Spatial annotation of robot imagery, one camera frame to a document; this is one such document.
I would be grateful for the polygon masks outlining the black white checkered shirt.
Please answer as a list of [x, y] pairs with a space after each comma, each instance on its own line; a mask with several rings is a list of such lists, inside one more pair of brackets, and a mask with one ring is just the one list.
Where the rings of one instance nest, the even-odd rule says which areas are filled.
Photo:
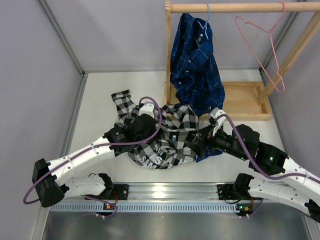
[[196, 161], [196, 153], [187, 146], [197, 138], [199, 118], [190, 105], [165, 104], [161, 108], [161, 129], [150, 143], [127, 153], [141, 167], [170, 169]]

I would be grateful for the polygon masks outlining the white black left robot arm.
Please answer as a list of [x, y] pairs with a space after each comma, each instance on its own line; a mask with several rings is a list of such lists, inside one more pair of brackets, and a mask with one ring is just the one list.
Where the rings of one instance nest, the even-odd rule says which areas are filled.
[[106, 173], [79, 177], [78, 173], [105, 160], [128, 153], [145, 140], [156, 137], [156, 120], [148, 114], [136, 117], [127, 126], [115, 126], [90, 145], [59, 159], [35, 162], [32, 174], [40, 205], [51, 207], [65, 198], [84, 196], [106, 200], [114, 184]]

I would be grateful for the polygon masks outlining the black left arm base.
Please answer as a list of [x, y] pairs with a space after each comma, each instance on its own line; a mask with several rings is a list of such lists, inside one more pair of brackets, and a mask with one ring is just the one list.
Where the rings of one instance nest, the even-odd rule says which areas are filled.
[[128, 184], [115, 184], [112, 190], [104, 190], [100, 195], [88, 195], [85, 196], [85, 200], [90, 200], [90, 198], [97, 200], [110, 201], [124, 201], [128, 199], [129, 195], [129, 185]]

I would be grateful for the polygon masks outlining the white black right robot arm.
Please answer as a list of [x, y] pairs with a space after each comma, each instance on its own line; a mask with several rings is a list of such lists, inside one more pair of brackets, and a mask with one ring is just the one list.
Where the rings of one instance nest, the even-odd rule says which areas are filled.
[[284, 151], [261, 142], [260, 134], [249, 126], [238, 125], [230, 135], [222, 129], [214, 131], [212, 126], [207, 126], [195, 133], [195, 139], [187, 146], [199, 157], [203, 157], [207, 150], [219, 150], [248, 161], [241, 141], [255, 163], [248, 164], [250, 173], [239, 173], [233, 186], [222, 190], [221, 198], [267, 199], [295, 208], [319, 222], [320, 179]]

